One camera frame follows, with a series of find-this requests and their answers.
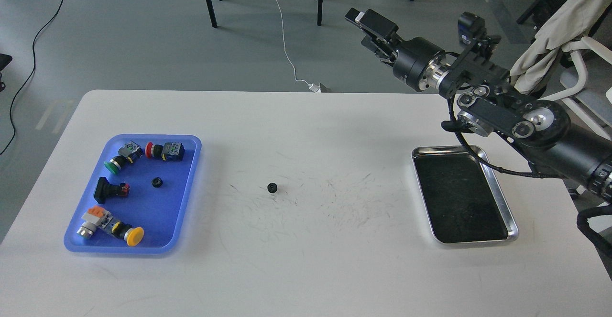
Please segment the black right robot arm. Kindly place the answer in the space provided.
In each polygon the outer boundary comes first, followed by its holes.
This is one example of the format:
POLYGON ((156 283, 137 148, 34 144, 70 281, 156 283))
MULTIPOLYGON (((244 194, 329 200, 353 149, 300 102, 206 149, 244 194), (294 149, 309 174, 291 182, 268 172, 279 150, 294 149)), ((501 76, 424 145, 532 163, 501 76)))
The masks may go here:
POLYGON ((448 102, 450 119, 442 127, 456 134, 486 137, 495 132, 529 163, 530 178, 570 178, 605 205, 577 215, 579 231, 607 257, 611 243, 590 227, 589 220, 611 214, 611 141, 571 122, 558 104, 518 92, 509 71, 490 61, 500 41, 487 34, 483 18, 470 12, 458 20, 460 54, 449 53, 422 37, 402 39, 393 21, 374 10, 351 8, 346 20, 361 29, 361 44, 392 68, 394 77, 416 92, 435 88, 448 102))

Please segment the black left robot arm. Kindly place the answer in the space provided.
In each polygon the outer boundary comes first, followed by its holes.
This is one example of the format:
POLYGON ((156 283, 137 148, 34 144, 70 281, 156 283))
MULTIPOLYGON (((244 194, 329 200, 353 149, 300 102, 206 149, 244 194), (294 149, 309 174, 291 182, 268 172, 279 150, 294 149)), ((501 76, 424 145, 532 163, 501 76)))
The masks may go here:
POLYGON ((0 54, 0 92, 6 89, 6 84, 2 81, 2 72, 12 62, 13 57, 9 54, 0 54))

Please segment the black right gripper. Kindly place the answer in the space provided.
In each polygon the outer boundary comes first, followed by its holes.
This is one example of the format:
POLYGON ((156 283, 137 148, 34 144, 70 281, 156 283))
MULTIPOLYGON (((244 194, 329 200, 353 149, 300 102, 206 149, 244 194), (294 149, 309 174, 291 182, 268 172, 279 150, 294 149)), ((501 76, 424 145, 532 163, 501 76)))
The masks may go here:
POLYGON ((438 81, 450 69, 441 47, 423 37, 400 40, 398 25, 374 10, 350 8, 345 19, 367 34, 361 45, 383 64, 392 66, 394 77, 416 92, 438 88, 438 81))

